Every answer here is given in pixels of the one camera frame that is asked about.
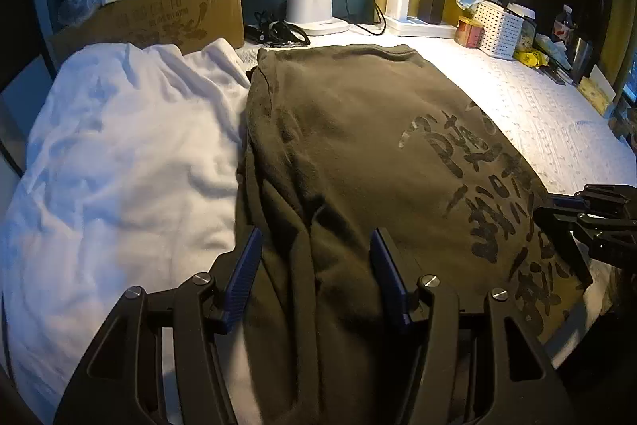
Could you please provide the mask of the yellow tissue box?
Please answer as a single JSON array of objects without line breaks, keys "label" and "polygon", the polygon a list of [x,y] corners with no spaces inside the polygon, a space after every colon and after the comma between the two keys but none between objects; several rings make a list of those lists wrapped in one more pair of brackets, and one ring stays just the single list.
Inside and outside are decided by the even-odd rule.
[{"label": "yellow tissue box", "polygon": [[614,108],[616,92],[597,65],[589,76],[583,76],[578,90],[603,118],[609,118]]}]

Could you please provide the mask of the computer monitor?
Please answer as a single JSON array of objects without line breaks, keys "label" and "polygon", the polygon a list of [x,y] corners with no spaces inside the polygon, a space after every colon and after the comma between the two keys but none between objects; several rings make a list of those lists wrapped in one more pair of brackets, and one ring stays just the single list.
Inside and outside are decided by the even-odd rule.
[{"label": "computer monitor", "polygon": [[633,60],[631,67],[629,67],[626,82],[623,86],[624,97],[633,105],[637,102],[637,61]]}]

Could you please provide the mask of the black smartphone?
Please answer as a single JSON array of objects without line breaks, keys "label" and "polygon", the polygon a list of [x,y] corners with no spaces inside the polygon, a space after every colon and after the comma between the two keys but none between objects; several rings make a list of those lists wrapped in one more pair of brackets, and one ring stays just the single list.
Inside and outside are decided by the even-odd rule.
[{"label": "black smartphone", "polygon": [[557,85],[566,85],[570,83],[570,76],[567,75],[567,73],[559,66],[541,66],[539,71]]}]

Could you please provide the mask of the white garment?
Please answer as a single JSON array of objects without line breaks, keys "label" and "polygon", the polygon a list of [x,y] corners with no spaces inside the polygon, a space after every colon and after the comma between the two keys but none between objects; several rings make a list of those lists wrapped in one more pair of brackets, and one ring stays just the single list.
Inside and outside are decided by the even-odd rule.
[{"label": "white garment", "polygon": [[95,44],[62,65],[1,226],[10,363],[42,422],[124,290],[174,288],[234,247],[248,90],[221,39]]}]

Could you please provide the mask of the steel tumbler cup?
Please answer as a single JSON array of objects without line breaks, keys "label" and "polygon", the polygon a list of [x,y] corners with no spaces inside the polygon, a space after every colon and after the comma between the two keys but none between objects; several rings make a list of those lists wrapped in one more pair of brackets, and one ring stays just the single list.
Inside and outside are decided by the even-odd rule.
[{"label": "steel tumbler cup", "polygon": [[593,55],[593,44],[575,37],[569,49],[569,61],[571,62],[571,79],[574,84],[579,84],[586,72]]}]

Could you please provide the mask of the yellow snack packet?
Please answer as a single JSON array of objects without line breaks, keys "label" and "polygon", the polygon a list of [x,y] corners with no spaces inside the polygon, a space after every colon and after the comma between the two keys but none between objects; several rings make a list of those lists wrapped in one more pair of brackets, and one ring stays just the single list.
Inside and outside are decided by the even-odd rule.
[{"label": "yellow snack packet", "polygon": [[514,58],[526,67],[533,69],[540,69],[549,64],[549,57],[538,49],[527,49],[526,51],[516,49]]}]

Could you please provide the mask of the clear jar white lid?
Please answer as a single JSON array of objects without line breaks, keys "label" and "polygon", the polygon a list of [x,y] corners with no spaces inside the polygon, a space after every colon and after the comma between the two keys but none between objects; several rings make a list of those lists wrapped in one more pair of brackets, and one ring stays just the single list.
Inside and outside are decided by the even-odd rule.
[{"label": "clear jar white lid", "polygon": [[537,24],[535,23],[535,12],[526,6],[510,2],[508,9],[520,17],[524,22],[516,44],[516,51],[519,53],[529,52],[533,48],[535,35],[537,34]]}]

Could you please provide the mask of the plastic cola bottle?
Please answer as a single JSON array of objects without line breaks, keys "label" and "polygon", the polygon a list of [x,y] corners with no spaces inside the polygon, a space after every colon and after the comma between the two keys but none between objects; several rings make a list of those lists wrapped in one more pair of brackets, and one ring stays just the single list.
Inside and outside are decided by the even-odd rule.
[{"label": "plastic cola bottle", "polygon": [[564,45],[569,45],[573,34],[572,9],[569,5],[564,4],[563,10],[555,17],[552,40],[554,42],[561,41]]}]

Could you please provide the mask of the white perforated plastic basket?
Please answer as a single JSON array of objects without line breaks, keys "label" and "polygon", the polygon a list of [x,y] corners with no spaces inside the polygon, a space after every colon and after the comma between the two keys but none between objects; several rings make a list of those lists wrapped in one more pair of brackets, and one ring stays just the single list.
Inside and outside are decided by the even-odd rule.
[{"label": "white perforated plastic basket", "polygon": [[496,3],[483,1],[478,4],[474,19],[483,25],[478,49],[492,58],[510,61],[522,33],[523,18]]}]

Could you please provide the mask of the red gold tin can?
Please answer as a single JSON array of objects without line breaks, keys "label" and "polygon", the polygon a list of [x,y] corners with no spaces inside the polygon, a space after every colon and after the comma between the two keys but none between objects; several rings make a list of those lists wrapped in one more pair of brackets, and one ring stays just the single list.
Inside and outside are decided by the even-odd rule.
[{"label": "red gold tin can", "polygon": [[460,16],[455,31],[455,42],[467,49],[478,49],[482,42],[483,33],[484,25],[478,20]]}]

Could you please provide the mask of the white power strip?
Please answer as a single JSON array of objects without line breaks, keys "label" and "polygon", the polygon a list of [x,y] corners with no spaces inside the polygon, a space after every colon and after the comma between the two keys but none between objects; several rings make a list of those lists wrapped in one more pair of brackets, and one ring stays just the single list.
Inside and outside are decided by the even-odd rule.
[{"label": "white power strip", "polygon": [[400,37],[453,39],[457,27],[447,24],[430,24],[418,17],[408,16],[406,20],[396,20],[386,16],[388,31]]}]

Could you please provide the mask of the black charger adapter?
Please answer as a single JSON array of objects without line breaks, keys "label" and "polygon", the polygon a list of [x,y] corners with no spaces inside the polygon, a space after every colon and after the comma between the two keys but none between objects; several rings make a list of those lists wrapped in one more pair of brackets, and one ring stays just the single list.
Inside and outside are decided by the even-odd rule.
[{"label": "black charger adapter", "polygon": [[418,18],[431,25],[443,20],[445,0],[419,0]]}]

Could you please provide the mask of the white charger adapter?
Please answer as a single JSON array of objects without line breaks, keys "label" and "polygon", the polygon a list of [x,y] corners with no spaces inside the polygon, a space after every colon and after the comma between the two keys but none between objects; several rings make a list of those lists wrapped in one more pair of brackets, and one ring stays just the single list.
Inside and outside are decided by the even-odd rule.
[{"label": "white charger adapter", "polygon": [[410,0],[387,0],[384,15],[393,20],[406,20],[408,17]]}]

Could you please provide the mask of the brown cardboard box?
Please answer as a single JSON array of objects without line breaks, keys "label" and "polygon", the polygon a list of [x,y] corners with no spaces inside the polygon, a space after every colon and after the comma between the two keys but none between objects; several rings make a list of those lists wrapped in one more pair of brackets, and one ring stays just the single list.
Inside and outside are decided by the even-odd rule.
[{"label": "brown cardboard box", "polygon": [[51,46],[54,57],[64,61],[97,43],[131,43],[140,49],[174,44],[189,54],[219,38],[234,49],[244,45],[241,0],[119,0],[82,25],[53,35]]}]

